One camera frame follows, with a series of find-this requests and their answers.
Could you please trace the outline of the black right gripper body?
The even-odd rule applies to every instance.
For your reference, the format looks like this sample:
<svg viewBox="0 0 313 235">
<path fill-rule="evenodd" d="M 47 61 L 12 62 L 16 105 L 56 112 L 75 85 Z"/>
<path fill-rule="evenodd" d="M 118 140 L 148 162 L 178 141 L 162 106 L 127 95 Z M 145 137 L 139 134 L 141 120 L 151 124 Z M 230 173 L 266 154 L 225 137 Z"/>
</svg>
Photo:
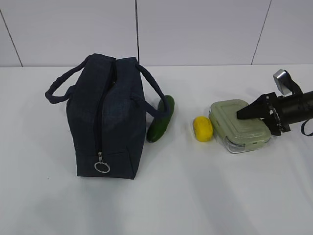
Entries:
<svg viewBox="0 0 313 235">
<path fill-rule="evenodd" d="M 271 124 L 266 126 L 269 128 L 271 134 L 274 136 L 280 136 L 284 132 L 289 132 L 291 129 L 283 115 L 280 100 L 276 96 L 276 93 L 272 92 L 266 94 L 266 96 L 269 107 L 268 118 L 271 118 Z"/>
</svg>

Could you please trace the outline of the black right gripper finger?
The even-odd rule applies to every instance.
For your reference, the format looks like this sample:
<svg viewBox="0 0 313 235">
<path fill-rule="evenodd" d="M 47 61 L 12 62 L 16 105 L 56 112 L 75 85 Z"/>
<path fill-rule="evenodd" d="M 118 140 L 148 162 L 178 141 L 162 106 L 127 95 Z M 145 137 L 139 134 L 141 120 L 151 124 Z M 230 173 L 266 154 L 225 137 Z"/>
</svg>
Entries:
<svg viewBox="0 0 313 235">
<path fill-rule="evenodd" d="M 237 111 L 237 119 L 268 118 L 269 107 L 267 96 L 259 96 L 254 102 Z"/>
<path fill-rule="evenodd" d="M 262 118 L 261 120 L 262 120 L 262 122 L 265 125 L 270 125 L 271 124 L 271 118 Z"/>
</svg>

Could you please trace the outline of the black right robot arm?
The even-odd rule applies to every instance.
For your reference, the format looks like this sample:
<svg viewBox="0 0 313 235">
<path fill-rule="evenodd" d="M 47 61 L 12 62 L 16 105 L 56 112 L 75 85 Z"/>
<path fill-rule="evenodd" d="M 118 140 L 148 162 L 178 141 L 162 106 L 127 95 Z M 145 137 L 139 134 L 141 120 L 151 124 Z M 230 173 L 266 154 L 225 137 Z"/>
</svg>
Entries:
<svg viewBox="0 0 313 235">
<path fill-rule="evenodd" d="M 291 124 L 313 118 L 313 93 L 279 97 L 276 93 L 263 94 L 237 112 L 237 119 L 253 118 L 261 119 L 272 135 L 280 136 L 291 130 Z"/>
</svg>

